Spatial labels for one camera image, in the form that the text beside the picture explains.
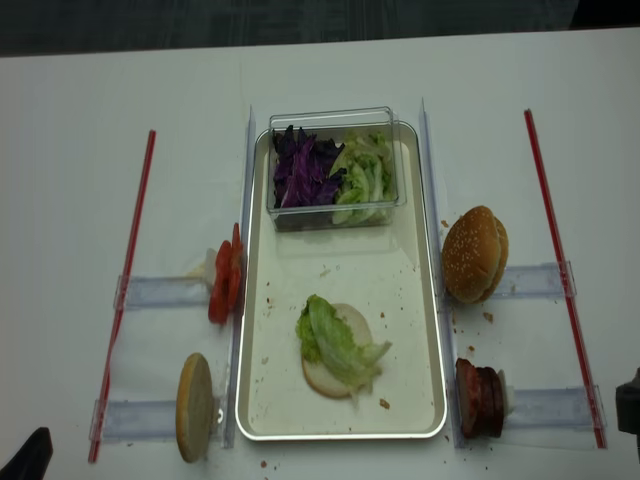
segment toasted bun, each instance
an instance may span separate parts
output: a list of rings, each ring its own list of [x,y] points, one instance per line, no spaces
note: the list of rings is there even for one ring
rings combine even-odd
[[[451,227],[442,248],[444,281],[463,303],[479,303],[496,289],[509,255],[504,225],[487,207],[475,207]]]
[[[212,419],[209,364],[200,353],[193,353],[182,367],[176,401],[176,440],[185,462],[195,462],[206,453]]]
[[[336,309],[338,318],[343,319],[351,327],[356,345],[373,342],[367,320],[358,310],[343,303],[336,303],[333,307]],[[322,362],[311,363],[302,357],[302,371],[305,380],[316,392],[331,398],[349,396],[347,386],[335,378]]]

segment white table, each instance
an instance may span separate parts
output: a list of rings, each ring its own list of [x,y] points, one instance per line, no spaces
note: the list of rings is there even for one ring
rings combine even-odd
[[[0,60],[0,460],[45,425],[54,444],[47,478],[637,476],[635,440],[617,432],[614,388],[640,365],[639,48],[640,29],[629,29]],[[154,161],[215,152],[231,191],[250,104],[261,130],[273,113],[371,105],[415,123],[421,97],[434,155],[513,118],[524,131],[522,110],[533,110],[609,449],[462,452],[443,435],[255,444],[238,433],[233,450],[212,449],[195,465],[171,442],[103,446],[88,465],[148,130],[158,131]],[[474,153],[464,142],[456,149]],[[228,225],[239,198],[219,213]]]

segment red straw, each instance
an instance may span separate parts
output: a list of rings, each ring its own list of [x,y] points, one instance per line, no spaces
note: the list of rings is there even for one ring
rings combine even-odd
[[[524,119],[527,122],[527,130],[529,131],[531,150],[533,150],[533,159],[536,163],[536,170],[538,171],[538,180],[540,180],[540,190],[542,190],[544,208],[547,211],[547,220],[549,221],[549,229],[551,230],[553,249],[556,252],[556,261],[560,265],[560,274],[563,277],[562,284],[564,285],[565,301],[567,302],[567,310],[569,311],[569,319],[571,320],[573,340],[576,343],[576,350],[578,352],[578,361],[580,362],[580,371],[582,372],[582,382],[584,383],[584,388],[587,391],[587,399],[589,401],[591,418],[593,420],[593,431],[596,435],[596,444],[598,445],[598,448],[607,448],[607,440],[604,436],[602,418],[596,403],[591,369],[589,368],[589,360],[587,359],[587,350],[582,340],[578,309],[576,308],[575,298],[570,295],[570,282],[566,278],[567,272],[564,270],[566,258],[564,256],[564,250],[562,249],[562,242],[560,241],[560,231],[558,230],[558,223],[556,222],[556,214],[553,210],[553,203],[551,203],[551,191],[549,190],[549,184],[547,183],[547,174],[544,170],[542,152],[540,151],[538,134],[536,133],[536,127],[533,123],[533,114],[531,113],[531,110],[524,111]]]
[[[127,293],[127,282],[131,275],[131,267],[133,266],[133,256],[136,251],[136,241],[138,239],[138,229],[140,227],[140,217],[142,216],[142,205],[144,203],[144,194],[147,191],[147,183],[149,181],[149,172],[151,171],[151,158],[153,157],[153,147],[156,143],[155,130],[149,131],[149,139],[147,140],[147,151],[144,155],[144,164],[142,166],[142,174],[140,176],[140,187],[138,188],[138,199],[136,200],[136,209],[133,213],[133,221],[131,222],[131,231],[129,232],[129,245],[127,247],[127,256],[124,260],[124,268],[122,269],[122,279],[125,282],[122,285],[122,295]],[[113,316],[113,327],[111,328],[111,340],[109,340],[109,349],[107,350],[107,361],[104,366],[104,375],[102,376],[102,388],[100,390],[100,408],[98,409],[98,425],[94,431],[91,440],[91,449],[89,450],[89,463],[95,463],[98,460],[98,451],[100,450],[100,435],[102,434],[102,424],[104,422],[104,407],[109,398],[109,365],[111,364],[111,352],[113,345],[118,336],[120,323],[124,310],[117,309]]]

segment black object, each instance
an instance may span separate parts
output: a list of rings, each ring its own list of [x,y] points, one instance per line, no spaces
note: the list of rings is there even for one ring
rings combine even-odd
[[[0,480],[42,480],[52,455],[49,429],[40,427],[0,470]]]
[[[640,460],[640,368],[633,380],[616,388],[616,412],[618,430],[636,435]]]

